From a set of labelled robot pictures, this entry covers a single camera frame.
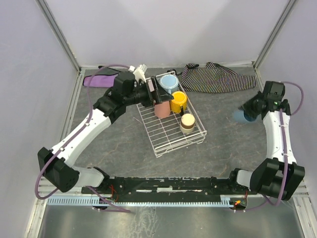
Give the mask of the metal steel cup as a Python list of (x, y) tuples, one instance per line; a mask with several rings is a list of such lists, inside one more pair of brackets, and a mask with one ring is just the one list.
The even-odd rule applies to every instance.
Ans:
[(181, 117), (180, 130), (184, 134), (189, 134), (189, 133), (193, 132), (194, 127), (195, 127), (195, 117), (190, 113), (184, 114)]

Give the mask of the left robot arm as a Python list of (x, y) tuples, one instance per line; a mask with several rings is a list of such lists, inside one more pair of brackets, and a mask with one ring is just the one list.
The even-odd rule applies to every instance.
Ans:
[(68, 192), (75, 186), (99, 187), (107, 174), (98, 168), (81, 168), (74, 164), (84, 149), (105, 129), (110, 127), (130, 105), (155, 106), (173, 99), (155, 76), (137, 80), (131, 72), (120, 72), (113, 86), (99, 98), (87, 117), (60, 143), (38, 152), (41, 173), (59, 191)]

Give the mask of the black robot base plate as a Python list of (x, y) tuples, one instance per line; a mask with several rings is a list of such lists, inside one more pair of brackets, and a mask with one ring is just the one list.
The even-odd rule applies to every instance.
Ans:
[(215, 203), (222, 195), (233, 197), (255, 195), (245, 186), (230, 178), (124, 178), (106, 180), (96, 188), (100, 195), (109, 195), (118, 203), (132, 204), (181, 204)]

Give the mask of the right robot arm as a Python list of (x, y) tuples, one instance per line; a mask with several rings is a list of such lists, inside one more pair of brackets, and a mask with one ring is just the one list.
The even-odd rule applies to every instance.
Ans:
[(284, 98), (285, 82), (267, 81), (262, 91), (234, 112), (240, 123), (262, 119), (266, 133), (266, 158), (254, 170), (235, 169), (232, 180), (261, 194), (273, 206), (289, 200), (305, 176), (305, 168), (294, 157), (289, 133), (293, 113)]

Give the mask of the blue plastic cup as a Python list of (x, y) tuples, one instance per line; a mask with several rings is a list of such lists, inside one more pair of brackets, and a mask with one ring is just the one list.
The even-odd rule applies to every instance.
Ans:
[(257, 120), (257, 118), (248, 116), (243, 110), (236, 110), (233, 118), (238, 123), (254, 123)]

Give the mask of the light blue textured mug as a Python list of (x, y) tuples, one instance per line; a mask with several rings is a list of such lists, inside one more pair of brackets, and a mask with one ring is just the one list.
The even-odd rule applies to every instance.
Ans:
[(178, 91), (179, 80), (175, 75), (164, 75), (159, 80), (159, 83), (161, 87), (169, 94), (173, 94), (174, 92)]

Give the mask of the yellow plastic cup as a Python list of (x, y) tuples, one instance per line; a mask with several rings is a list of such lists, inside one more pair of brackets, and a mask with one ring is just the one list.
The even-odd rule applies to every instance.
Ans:
[(173, 100), (170, 101), (170, 109), (172, 112), (184, 115), (187, 107), (187, 96), (182, 91), (176, 91), (172, 94)]

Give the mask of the pink plastic cup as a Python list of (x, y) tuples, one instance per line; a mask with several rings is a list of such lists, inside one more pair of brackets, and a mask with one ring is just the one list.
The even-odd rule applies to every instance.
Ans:
[(168, 117), (170, 115), (170, 103), (163, 102), (161, 104), (155, 105), (154, 113), (160, 119)]

